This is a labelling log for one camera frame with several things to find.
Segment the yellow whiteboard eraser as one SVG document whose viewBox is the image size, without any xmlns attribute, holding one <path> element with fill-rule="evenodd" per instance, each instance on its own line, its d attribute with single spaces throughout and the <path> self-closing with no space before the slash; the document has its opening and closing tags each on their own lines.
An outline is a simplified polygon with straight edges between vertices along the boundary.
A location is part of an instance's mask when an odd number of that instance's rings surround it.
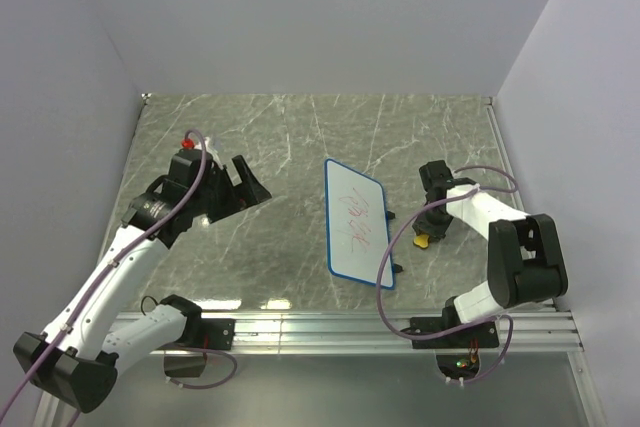
<svg viewBox="0 0 640 427">
<path fill-rule="evenodd" d="M 413 245 L 419 249 L 427 249 L 430 245 L 430 235 L 426 233 L 415 234 L 413 238 Z"/>
</svg>

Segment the blue-framed whiteboard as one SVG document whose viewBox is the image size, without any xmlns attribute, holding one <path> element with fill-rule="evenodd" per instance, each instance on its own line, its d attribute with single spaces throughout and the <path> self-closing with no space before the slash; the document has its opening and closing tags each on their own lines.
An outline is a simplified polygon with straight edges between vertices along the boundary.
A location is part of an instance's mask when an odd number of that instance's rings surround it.
<svg viewBox="0 0 640 427">
<path fill-rule="evenodd" d="M 334 159 L 324 162 L 326 249 L 329 272 L 392 290 L 392 259 L 379 266 L 391 240 L 386 195 L 377 180 Z"/>
</svg>

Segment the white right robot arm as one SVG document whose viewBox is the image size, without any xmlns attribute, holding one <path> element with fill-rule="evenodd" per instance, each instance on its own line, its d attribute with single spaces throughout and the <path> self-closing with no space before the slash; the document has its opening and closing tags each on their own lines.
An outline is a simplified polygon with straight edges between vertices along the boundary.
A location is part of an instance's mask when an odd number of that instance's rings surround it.
<svg viewBox="0 0 640 427">
<path fill-rule="evenodd" d="M 486 280 L 454 297 L 456 313 L 441 323 L 448 344 L 466 345 L 476 335 L 475 321 L 566 294 L 568 275 L 550 216 L 512 208 L 468 178 L 426 180 L 423 188 L 430 208 L 414 221 L 416 235 L 440 241 L 457 219 L 487 241 Z"/>
</svg>

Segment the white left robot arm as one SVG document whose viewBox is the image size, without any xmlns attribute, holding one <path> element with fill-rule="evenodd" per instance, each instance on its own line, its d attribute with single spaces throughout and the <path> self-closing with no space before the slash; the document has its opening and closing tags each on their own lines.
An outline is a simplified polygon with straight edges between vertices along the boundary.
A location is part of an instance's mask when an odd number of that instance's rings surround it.
<svg viewBox="0 0 640 427">
<path fill-rule="evenodd" d="M 210 223 L 270 199 L 244 157 L 232 159 L 240 181 L 200 149 L 181 149 L 169 171 L 135 197 L 111 246 L 67 307 L 40 333 L 23 333 L 13 352 L 27 379 L 82 413 L 101 405 L 117 378 L 166 345 L 200 348 L 202 309 L 172 294 L 147 315 L 114 330 L 122 307 L 199 217 Z"/>
</svg>

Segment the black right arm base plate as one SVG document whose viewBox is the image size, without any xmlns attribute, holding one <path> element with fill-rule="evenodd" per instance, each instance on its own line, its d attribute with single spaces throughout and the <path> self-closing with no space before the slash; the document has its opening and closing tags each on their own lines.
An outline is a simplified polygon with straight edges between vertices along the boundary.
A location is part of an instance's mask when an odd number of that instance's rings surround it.
<svg viewBox="0 0 640 427">
<path fill-rule="evenodd" d="M 444 330 L 444 320 L 442 318 L 411 317 L 407 333 L 412 336 L 433 336 Z M 412 340 L 412 348 L 416 350 L 497 348 L 499 345 L 498 329 L 494 321 L 473 325 L 464 330 L 429 340 Z"/>
</svg>

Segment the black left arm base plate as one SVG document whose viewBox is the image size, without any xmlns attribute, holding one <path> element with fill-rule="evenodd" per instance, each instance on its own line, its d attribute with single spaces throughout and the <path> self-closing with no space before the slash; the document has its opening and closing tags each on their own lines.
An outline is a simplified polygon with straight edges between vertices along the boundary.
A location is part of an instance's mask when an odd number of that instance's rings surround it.
<svg viewBox="0 0 640 427">
<path fill-rule="evenodd" d="M 202 318 L 196 323 L 190 347 L 230 351 L 235 336 L 236 320 L 232 318 Z"/>
</svg>

